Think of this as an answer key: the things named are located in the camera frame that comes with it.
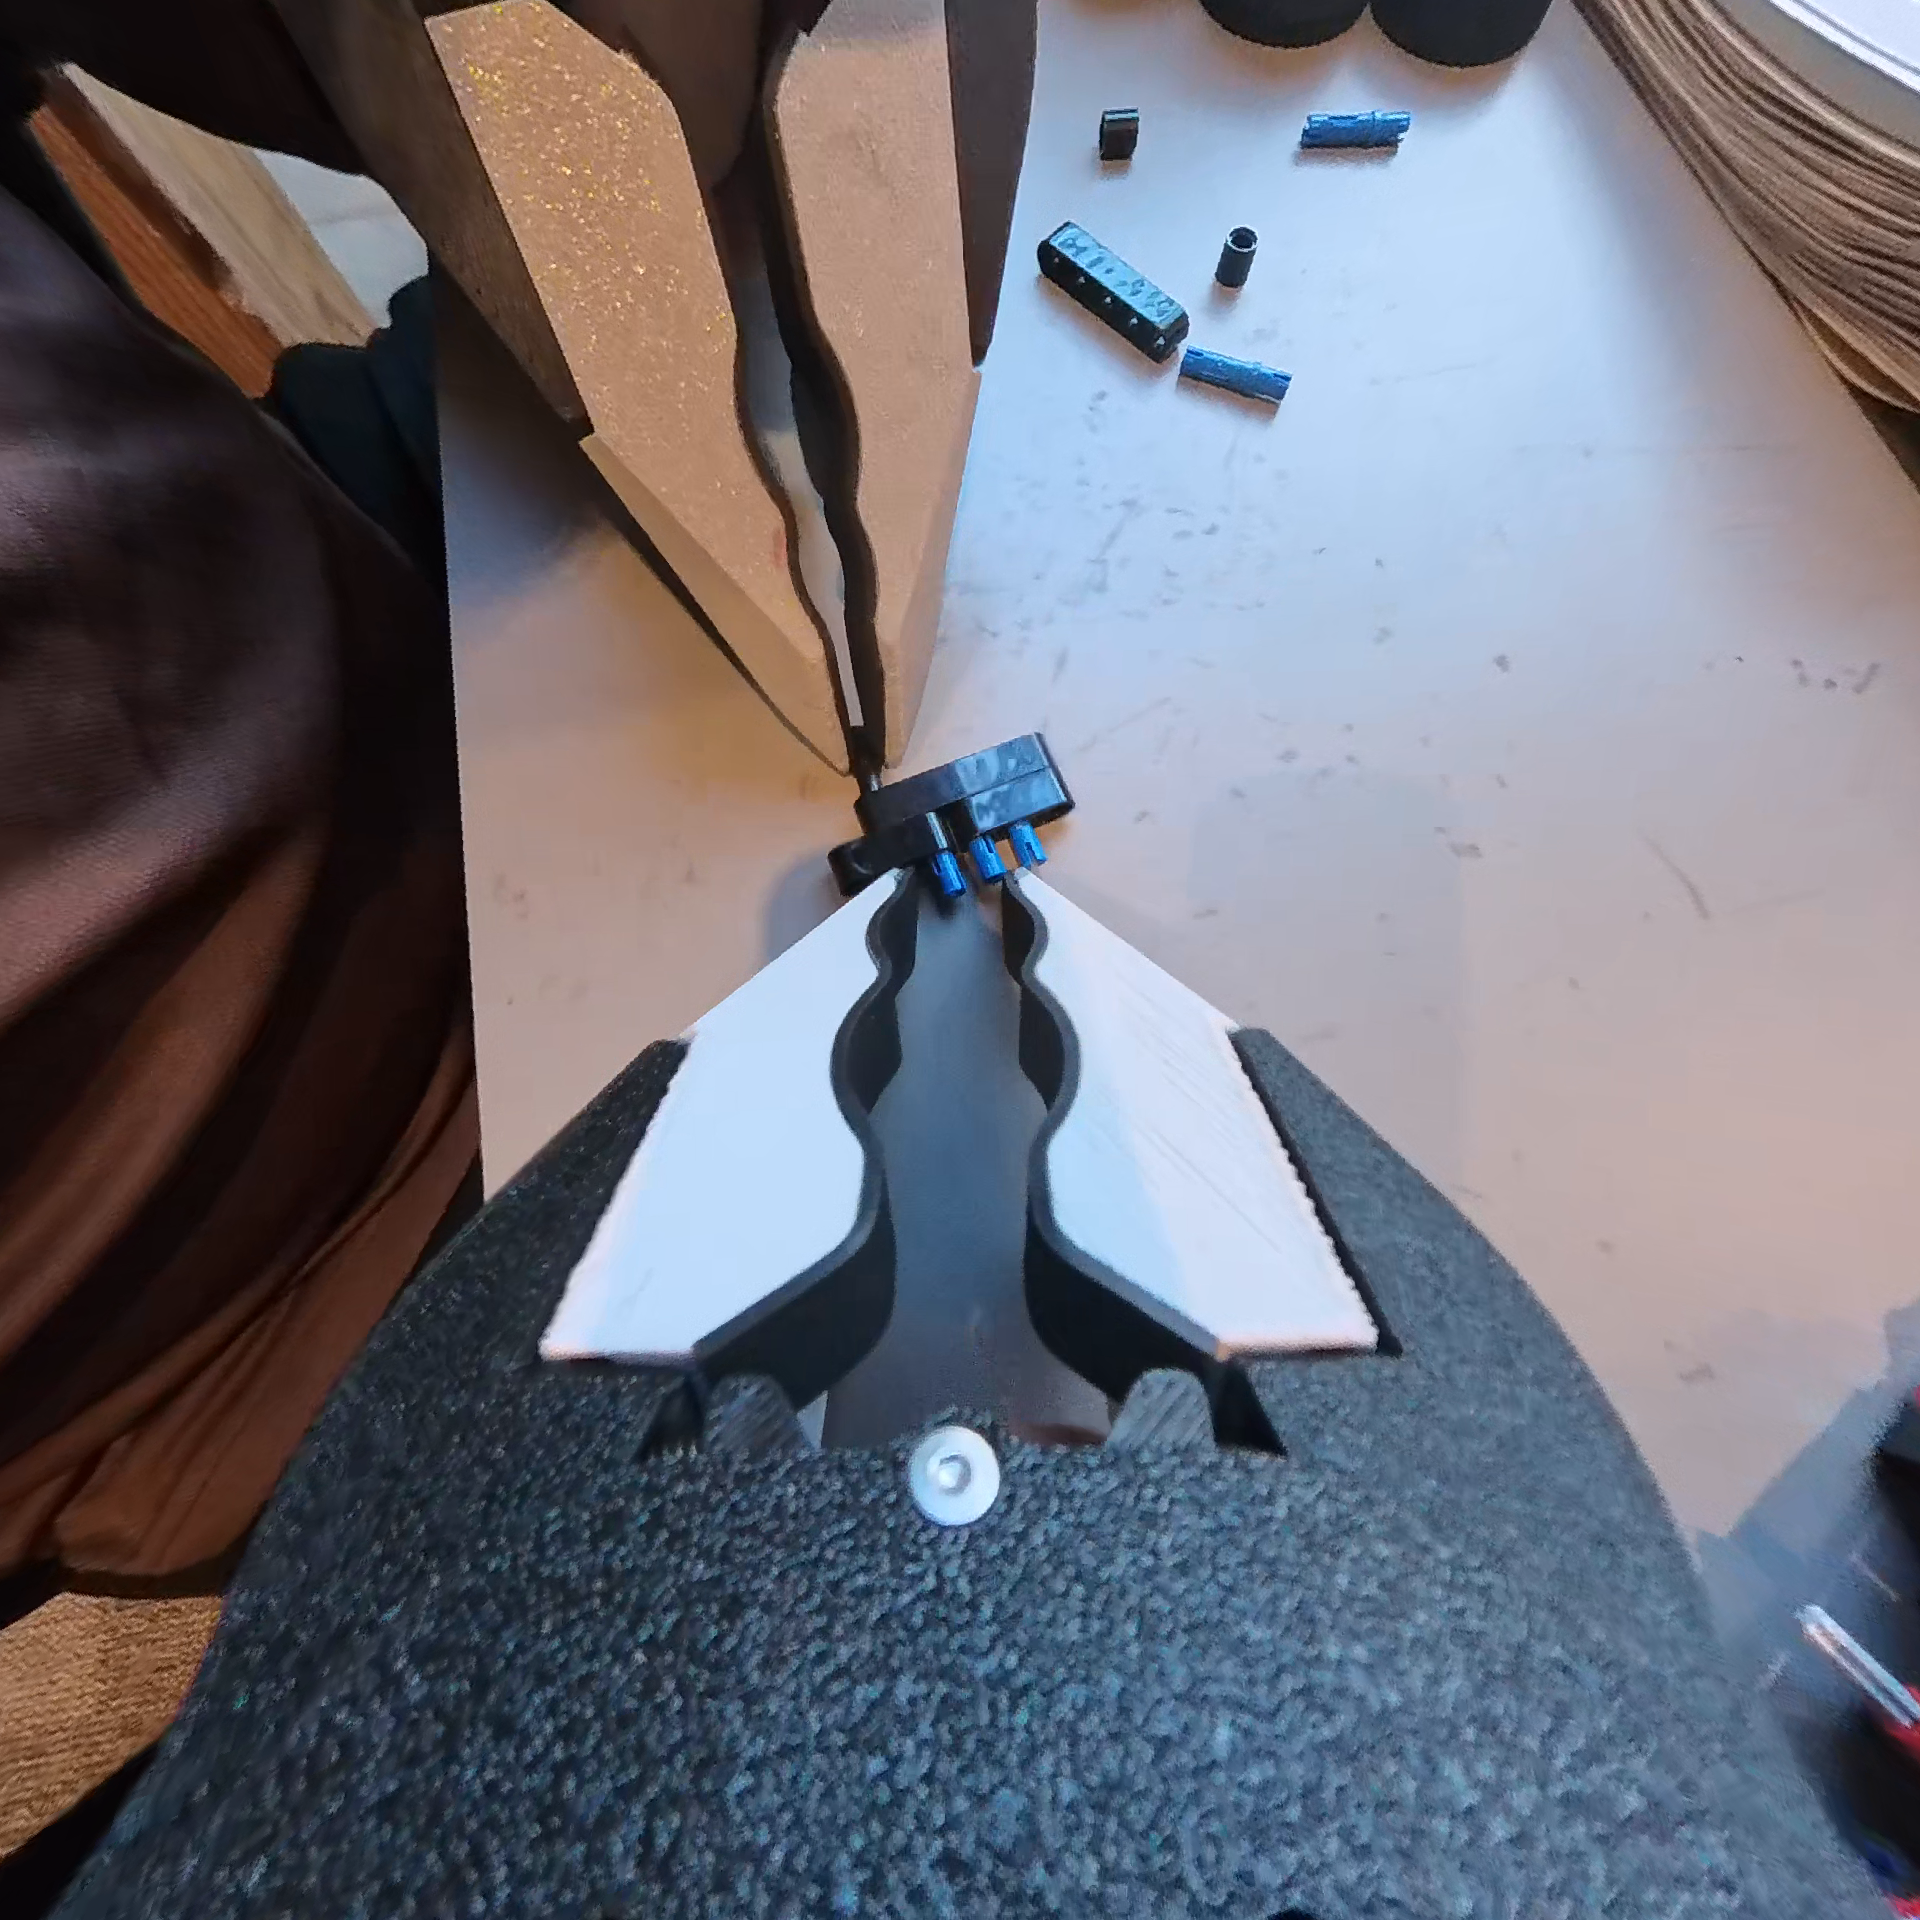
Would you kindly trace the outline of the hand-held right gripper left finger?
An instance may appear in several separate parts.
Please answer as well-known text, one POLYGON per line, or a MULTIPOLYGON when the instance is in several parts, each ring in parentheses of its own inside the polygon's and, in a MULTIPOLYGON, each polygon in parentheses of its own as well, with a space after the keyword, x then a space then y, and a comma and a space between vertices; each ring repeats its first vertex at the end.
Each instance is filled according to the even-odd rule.
POLYGON ((904 1062, 911 965, 921 878, 901 875, 685 1037, 543 1360, 763 1371, 798 1410, 877 1350, 901 1230, 874 1105, 904 1062))

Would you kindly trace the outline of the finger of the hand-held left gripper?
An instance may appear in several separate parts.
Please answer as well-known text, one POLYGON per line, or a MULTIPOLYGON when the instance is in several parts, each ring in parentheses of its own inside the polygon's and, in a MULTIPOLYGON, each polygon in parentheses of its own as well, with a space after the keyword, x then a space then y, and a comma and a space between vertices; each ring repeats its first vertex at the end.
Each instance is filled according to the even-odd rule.
POLYGON ((974 422, 947 27, 785 34, 763 131, 865 746, 911 746, 974 422))
POLYGON ((425 34, 582 384, 586 465, 766 710, 844 775, 827 634, 743 431, 743 333, 678 102, 558 9, 463 9, 425 34))

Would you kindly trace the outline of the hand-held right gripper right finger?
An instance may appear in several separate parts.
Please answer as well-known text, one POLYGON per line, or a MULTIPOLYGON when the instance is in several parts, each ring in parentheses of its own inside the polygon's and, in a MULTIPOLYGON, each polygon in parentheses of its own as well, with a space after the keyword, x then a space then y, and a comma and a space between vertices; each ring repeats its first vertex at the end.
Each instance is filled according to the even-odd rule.
POLYGON ((1255 1360, 1378 1357, 1245 1027, 1035 875, 1003 883, 1003 958, 1043 1095, 1024 1230, 1043 1350, 1104 1399, 1194 1371, 1214 1408, 1255 1360))

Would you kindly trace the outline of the short black brick beam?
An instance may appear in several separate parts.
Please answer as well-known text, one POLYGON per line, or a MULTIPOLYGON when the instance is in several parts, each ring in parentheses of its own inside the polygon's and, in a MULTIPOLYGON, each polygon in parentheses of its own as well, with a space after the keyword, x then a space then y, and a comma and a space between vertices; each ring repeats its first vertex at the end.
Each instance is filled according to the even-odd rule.
POLYGON ((968 803, 959 803, 968 837, 1006 837, 1013 829, 1050 829, 1074 809, 1070 781, 1055 764, 1013 770, 968 803))

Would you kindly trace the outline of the long black brick beam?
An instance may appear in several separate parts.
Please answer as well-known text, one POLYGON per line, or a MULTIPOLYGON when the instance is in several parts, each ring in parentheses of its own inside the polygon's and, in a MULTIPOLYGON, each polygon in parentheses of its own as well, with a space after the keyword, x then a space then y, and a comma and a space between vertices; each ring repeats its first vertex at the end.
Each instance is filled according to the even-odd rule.
POLYGON ((877 796, 858 796, 850 815, 858 815, 858 832, 891 832, 904 823, 926 823, 938 815, 947 832, 959 832, 968 846, 968 829, 959 815, 959 803, 968 803, 974 788, 1013 775, 1013 770, 1035 770, 1035 764, 1055 764, 1050 735, 1006 735, 996 746, 974 746, 974 755, 959 755, 959 764, 938 764, 926 775, 904 775, 904 781, 887 781, 877 796))

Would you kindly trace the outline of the white desk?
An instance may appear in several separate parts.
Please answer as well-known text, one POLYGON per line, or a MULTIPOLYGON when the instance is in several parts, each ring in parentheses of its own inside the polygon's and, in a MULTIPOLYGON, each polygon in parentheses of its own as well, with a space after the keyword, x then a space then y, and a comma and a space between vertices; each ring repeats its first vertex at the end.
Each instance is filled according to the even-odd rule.
POLYGON ((1879 1382, 1911 479, 1576 9, 1497 74, 1043 9, 911 770, 1024 730, 1074 788, 1050 883, 1524 1272, 1687 1539, 1879 1382), (1309 109, 1415 131, 1299 149, 1309 109), (1081 312, 1035 266, 1061 222, 1291 399, 1081 312))

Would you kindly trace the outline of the black brick beam with holes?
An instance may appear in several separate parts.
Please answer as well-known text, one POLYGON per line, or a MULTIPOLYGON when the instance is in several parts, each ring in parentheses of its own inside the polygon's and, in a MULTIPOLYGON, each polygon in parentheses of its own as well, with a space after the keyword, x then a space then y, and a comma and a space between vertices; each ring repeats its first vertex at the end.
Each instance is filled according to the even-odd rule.
POLYGON ((1081 222, 1061 222, 1055 235, 1043 235, 1035 266, 1050 288, 1061 288, 1081 312, 1092 312, 1104 333, 1119 333, 1153 367, 1165 367, 1194 333, 1185 299, 1172 299, 1158 279, 1149 279, 1133 263, 1119 263, 1081 222))

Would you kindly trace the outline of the person's black trousers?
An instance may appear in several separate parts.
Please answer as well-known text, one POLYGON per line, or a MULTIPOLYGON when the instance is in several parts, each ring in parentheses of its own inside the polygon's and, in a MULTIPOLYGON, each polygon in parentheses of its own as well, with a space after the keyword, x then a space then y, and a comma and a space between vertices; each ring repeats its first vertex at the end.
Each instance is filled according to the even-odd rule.
POLYGON ((266 409, 443 584, 443 431, 427 279, 367 346, 288 346, 266 409))

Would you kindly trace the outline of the person's brown sweater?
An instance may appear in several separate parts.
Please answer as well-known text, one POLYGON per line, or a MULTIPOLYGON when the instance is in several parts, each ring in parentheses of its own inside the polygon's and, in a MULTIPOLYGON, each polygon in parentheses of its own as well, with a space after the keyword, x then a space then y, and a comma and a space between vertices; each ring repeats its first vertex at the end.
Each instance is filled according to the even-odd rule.
POLYGON ((224 1563, 477 1157, 443 621, 5 198, 0 1566, 224 1563))

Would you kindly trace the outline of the red white blue toy car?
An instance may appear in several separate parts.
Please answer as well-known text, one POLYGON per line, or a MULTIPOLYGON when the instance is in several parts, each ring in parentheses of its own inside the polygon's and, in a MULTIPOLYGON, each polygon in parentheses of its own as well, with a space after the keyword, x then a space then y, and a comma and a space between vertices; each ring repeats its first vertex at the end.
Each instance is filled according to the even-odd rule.
POLYGON ((1890 1367, 1733 1523, 1739 1656, 1839 1848, 1890 1916, 1920 1892, 1920 1321, 1890 1316, 1890 1367))

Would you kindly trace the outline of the open instruction booklet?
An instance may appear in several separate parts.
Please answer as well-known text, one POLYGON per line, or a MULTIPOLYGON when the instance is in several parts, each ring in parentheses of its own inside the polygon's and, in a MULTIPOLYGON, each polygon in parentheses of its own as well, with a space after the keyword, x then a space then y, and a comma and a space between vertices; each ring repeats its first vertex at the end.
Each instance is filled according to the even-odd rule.
POLYGON ((1920 149, 1899 9, 1576 9, 1920 479, 1920 149))

